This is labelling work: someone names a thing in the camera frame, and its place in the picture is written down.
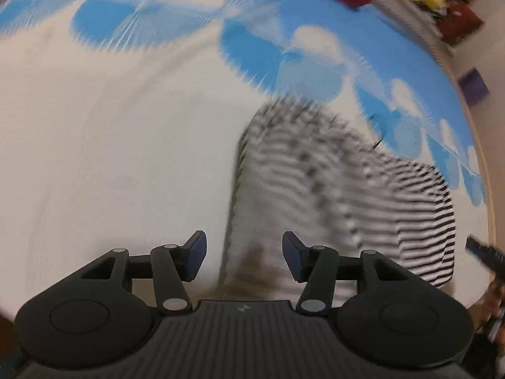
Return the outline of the person's right hand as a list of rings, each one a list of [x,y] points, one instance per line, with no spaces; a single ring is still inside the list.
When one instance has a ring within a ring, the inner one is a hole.
[[[494,279],[468,310],[475,332],[462,366],[474,378],[504,378],[504,283]]]

